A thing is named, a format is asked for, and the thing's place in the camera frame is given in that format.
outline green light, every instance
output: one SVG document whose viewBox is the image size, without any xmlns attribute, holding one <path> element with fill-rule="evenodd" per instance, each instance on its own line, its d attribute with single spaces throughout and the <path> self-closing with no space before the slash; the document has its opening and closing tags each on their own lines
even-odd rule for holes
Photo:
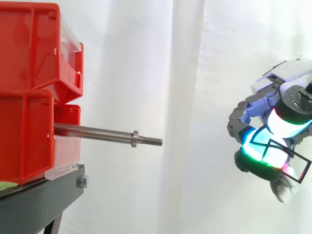
<svg viewBox="0 0 312 234">
<path fill-rule="evenodd" d="M 312 123 L 312 120 L 300 125 L 288 123 L 277 115 L 275 109 L 272 110 L 268 118 L 268 127 L 270 128 L 270 131 L 281 138 L 290 138 L 297 135 L 310 123 Z"/>
<path fill-rule="evenodd" d="M 247 139 L 245 143 L 243 144 L 244 151 L 250 155 L 252 158 L 254 158 L 257 161 L 263 161 L 270 166 L 276 167 L 276 168 L 282 168 L 287 160 L 288 155 L 283 152 L 282 150 L 276 149 L 276 148 L 268 148 L 266 155 L 264 156 L 262 160 L 263 153 L 266 149 L 264 146 L 258 146 L 251 144 L 250 141 L 257 131 L 254 130 L 247 136 Z M 269 140 L 275 140 L 278 143 L 287 146 L 285 141 L 282 138 L 279 138 L 272 133 L 270 133 L 266 128 L 263 129 L 254 139 L 255 142 L 268 144 Z"/>
</svg>

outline metal shaft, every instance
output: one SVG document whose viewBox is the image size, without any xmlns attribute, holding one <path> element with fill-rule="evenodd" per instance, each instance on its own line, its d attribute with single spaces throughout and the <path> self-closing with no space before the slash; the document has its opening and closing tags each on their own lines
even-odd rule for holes
<svg viewBox="0 0 312 234">
<path fill-rule="evenodd" d="M 55 135 L 60 136 L 80 137 L 129 144 L 134 148 L 136 148 L 138 144 L 162 146 L 162 139 L 139 136 L 138 131 L 126 133 L 72 124 L 55 123 L 54 133 Z"/>
</svg>

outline black metal table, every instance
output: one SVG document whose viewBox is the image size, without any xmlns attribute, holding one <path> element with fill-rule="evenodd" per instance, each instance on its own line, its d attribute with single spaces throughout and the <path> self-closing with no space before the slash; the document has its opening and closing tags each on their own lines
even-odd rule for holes
<svg viewBox="0 0 312 234">
<path fill-rule="evenodd" d="M 0 191 L 0 234 L 57 234 L 63 211 L 83 194 L 84 165 L 55 180 Z"/>
</svg>

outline robotic hand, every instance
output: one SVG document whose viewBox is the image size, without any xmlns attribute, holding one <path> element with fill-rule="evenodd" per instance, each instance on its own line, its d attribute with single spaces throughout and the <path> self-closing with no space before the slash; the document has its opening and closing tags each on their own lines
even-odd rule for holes
<svg viewBox="0 0 312 234">
<path fill-rule="evenodd" d="M 299 57 L 273 67 L 252 85 L 254 95 L 230 115 L 228 131 L 242 147 L 236 166 L 268 180 L 277 199 L 287 203 L 302 183 L 311 161 L 294 148 L 312 136 L 312 59 Z M 263 126 L 250 126 L 260 117 Z M 304 162 L 294 170 L 295 159 Z"/>
</svg>

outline white fabric backdrop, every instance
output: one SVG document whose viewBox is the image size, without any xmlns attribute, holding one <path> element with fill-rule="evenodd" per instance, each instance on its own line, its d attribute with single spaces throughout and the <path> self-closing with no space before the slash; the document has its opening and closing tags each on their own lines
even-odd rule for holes
<svg viewBox="0 0 312 234">
<path fill-rule="evenodd" d="M 81 123 L 165 139 L 83 140 L 90 186 L 60 234 L 310 233 L 310 190 L 278 203 L 226 130 L 255 79 L 311 53 L 309 0 L 55 2 L 85 46 Z"/>
</svg>

